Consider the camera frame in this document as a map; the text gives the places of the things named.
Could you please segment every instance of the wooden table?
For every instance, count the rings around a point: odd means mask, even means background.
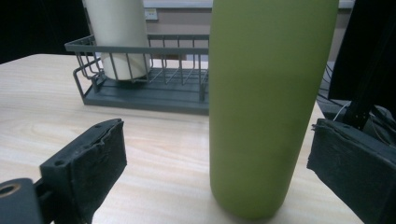
[[[74,56],[33,55],[0,65],[0,183],[40,178],[38,166],[93,124],[125,121],[128,165],[93,223],[251,223],[222,210],[209,187],[207,116],[86,106]],[[315,106],[310,124],[322,117]],[[361,223],[305,168],[307,129],[288,196],[276,216],[252,223]]]

